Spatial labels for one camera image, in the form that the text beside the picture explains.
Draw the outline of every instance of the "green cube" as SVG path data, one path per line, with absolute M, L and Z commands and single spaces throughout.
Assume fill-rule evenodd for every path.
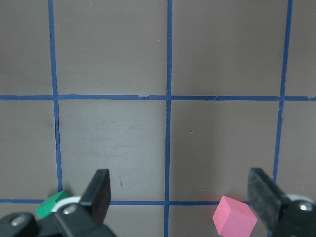
M 48 197 L 37 209 L 36 213 L 38 216 L 42 219 L 46 216 L 48 216 L 55 206 L 57 202 L 59 202 L 62 199 L 68 198 L 68 193 L 63 190 L 57 194 L 54 194 L 53 196 Z

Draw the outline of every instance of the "foam block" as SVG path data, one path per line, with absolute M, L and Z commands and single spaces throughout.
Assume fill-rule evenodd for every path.
M 53 196 L 48 197 L 37 209 L 36 213 L 37 215 L 42 219 L 46 216 L 48 216 L 53 209 L 53 207 L 56 205 L 57 202 L 64 198 L 68 198 L 68 193 L 63 190 L 57 194 L 54 194 Z
M 222 237 L 249 237 L 257 218 L 247 204 L 222 196 L 213 221 Z

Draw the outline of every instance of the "screw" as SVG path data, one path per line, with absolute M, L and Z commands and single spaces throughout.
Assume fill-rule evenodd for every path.
M 302 211 L 312 211 L 313 210 L 313 205 L 309 202 L 300 202 L 300 209 Z
M 65 215 L 72 214 L 76 211 L 76 209 L 77 209 L 77 206 L 75 204 L 71 204 L 70 206 L 64 209 L 64 214 Z
M 19 215 L 18 217 L 15 217 L 12 221 L 11 221 L 11 225 L 12 226 L 18 226 L 20 224 L 22 224 L 25 221 L 25 216 L 24 215 Z

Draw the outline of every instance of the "blue grid line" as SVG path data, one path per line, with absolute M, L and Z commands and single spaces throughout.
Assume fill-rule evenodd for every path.
M 52 95 L 0 95 L 0 100 L 53 100 Z
M 42 199 L 0 199 L 0 203 L 41 204 Z M 219 201 L 111 201 L 110 205 L 217 206 Z
M 14 204 L 41 204 L 43 201 L 41 199 L 0 199 L 0 203 Z
M 285 96 L 285 101 L 316 101 L 316 97 L 308 97 L 308 96 Z
M 58 95 L 59 100 L 166 100 L 165 95 Z
M 316 101 L 316 97 L 286 95 L 76 95 L 58 94 L 58 100 L 182 100 L 182 101 Z M 0 95 L 0 100 L 54 100 L 53 95 Z
M 287 15 L 286 15 L 286 28 L 285 28 L 285 39 L 284 39 L 284 50 L 283 50 L 283 64 L 282 64 L 282 78 L 280 86 L 280 102 L 279 111 L 277 115 L 277 126 L 276 126 L 276 149 L 275 158 L 273 164 L 273 180 L 277 181 L 277 170 L 279 162 L 280 153 L 280 142 L 281 142 L 281 131 L 282 131 L 282 113 L 284 109 L 284 99 L 285 99 L 285 82 L 286 82 L 286 69 L 288 61 L 288 47 L 290 43 L 290 32 L 291 32 L 291 18 L 292 18 L 292 6 L 293 0 L 288 0 L 287 3 Z
M 172 95 L 171 100 L 205 100 L 205 101 L 225 101 L 225 100 L 248 100 L 248 101 L 278 101 L 277 96 L 257 96 L 257 95 Z
M 54 116 L 55 116 L 57 183 L 58 183 L 58 191 L 60 192 L 63 190 L 63 179 L 62 179 L 60 137 L 59 137 L 59 103 L 58 103 L 57 71 L 56 71 L 56 56 L 55 56 L 55 30 L 54 30 L 53 0 L 48 0 L 48 15 L 49 15 L 49 32 L 50 32 L 50 39 L 49 39 L 50 66 L 51 66 L 51 80 L 52 80 L 52 87 L 53 87 Z
M 163 235 L 169 236 L 169 193 L 170 193 L 170 127 L 171 127 L 171 84 L 172 84 L 172 0 L 167 1 L 167 87 L 166 87 L 166 141 L 164 180 Z

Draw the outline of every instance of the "grid square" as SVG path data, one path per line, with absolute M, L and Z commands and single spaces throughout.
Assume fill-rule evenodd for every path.
M 56 0 L 61 94 L 165 94 L 167 1 Z
M 286 0 L 173 2 L 174 95 L 279 95 Z
M 164 200 L 165 101 L 59 101 L 63 183 L 110 170 L 112 200 Z
M 35 211 L 39 206 L 39 204 L 0 203 L 0 219 L 15 212 L 30 212 L 35 219 L 38 219 Z
M 286 94 L 316 96 L 316 2 L 294 1 Z
M 212 220 L 216 207 L 217 206 L 171 206 L 169 236 L 218 236 Z M 260 221 L 257 222 L 250 236 L 267 236 L 267 231 Z
M 316 104 L 284 103 L 277 183 L 288 194 L 316 199 Z
M 163 206 L 110 205 L 105 224 L 119 237 L 162 237 Z
M 47 1 L 0 1 L 0 95 L 52 94 Z
M 173 101 L 170 200 L 247 200 L 249 168 L 272 174 L 278 102 Z
M 52 101 L 0 101 L 1 197 L 45 199 L 57 192 Z

